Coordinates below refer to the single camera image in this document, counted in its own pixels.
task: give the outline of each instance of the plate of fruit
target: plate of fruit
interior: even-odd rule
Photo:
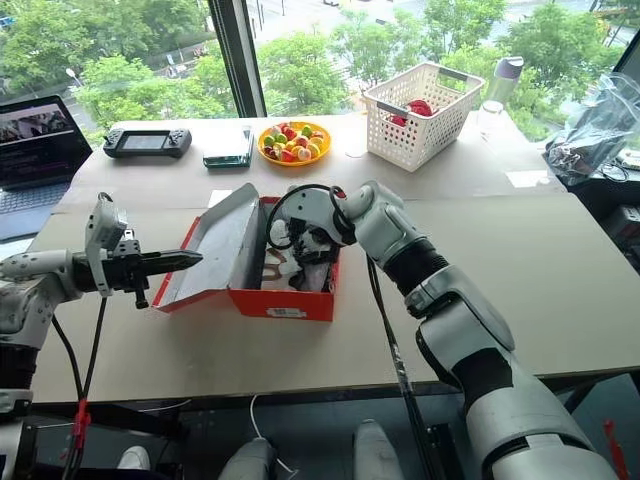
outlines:
[[[264,158],[285,167],[317,162],[329,151],[331,136],[315,123],[285,122],[267,128],[258,139]]]

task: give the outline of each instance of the box label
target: box label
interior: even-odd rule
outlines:
[[[306,318],[307,312],[299,308],[267,308],[267,315],[270,317]]]

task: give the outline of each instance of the clear plastic bag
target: clear plastic bag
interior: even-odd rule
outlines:
[[[625,139],[640,131],[640,86],[621,73],[602,75],[577,113],[546,152],[553,173],[569,186],[615,163]]]

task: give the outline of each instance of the white plastic basket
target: white plastic basket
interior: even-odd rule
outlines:
[[[464,91],[444,86],[442,78],[458,80]],[[367,102],[367,148],[410,172],[453,142],[484,80],[432,62],[413,67],[364,94]],[[426,101],[436,112],[424,117],[404,106]],[[393,115],[407,120],[404,127],[391,122]]]

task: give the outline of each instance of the white cable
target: white cable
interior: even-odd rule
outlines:
[[[165,410],[171,410],[173,408],[184,407],[187,403],[191,403],[191,399],[185,400],[184,402],[177,403],[175,405],[169,405],[167,407],[158,407],[158,408],[145,408],[143,410],[138,410],[138,412],[149,413],[149,412],[163,412]]]
[[[166,407],[157,407],[157,408],[143,408],[142,410],[136,410],[136,412],[140,412],[140,413],[149,413],[149,412],[163,412],[165,410],[171,410],[173,408],[180,408],[180,407],[184,407],[187,403],[190,403],[191,399],[189,400],[185,400],[184,402],[180,402],[177,403],[175,405],[169,405]],[[73,423],[55,423],[53,425],[39,425],[36,428],[38,430],[44,429],[44,428],[57,428],[57,427],[68,427],[73,425]]]
[[[251,423],[253,424],[253,429],[256,431],[256,435],[258,436],[258,438],[264,438],[262,436],[262,434],[260,433],[260,430],[258,429],[258,424],[256,423],[256,416],[253,413],[253,406],[256,403],[256,399],[259,397],[260,395],[254,395],[254,397],[251,399],[251,405],[249,405],[249,415],[251,416]],[[278,464],[284,468],[287,472],[289,472],[291,475],[289,476],[289,478],[287,478],[287,480],[291,480],[293,477],[295,477],[300,470],[292,470],[291,468],[289,468],[287,466],[286,463],[284,463],[282,460],[280,460],[279,458],[277,459]]]
[[[38,425],[36,428],[42,430],[43,428],[57,428],[57,427],[70,427],[73,423],[54,423],[53,425]]]

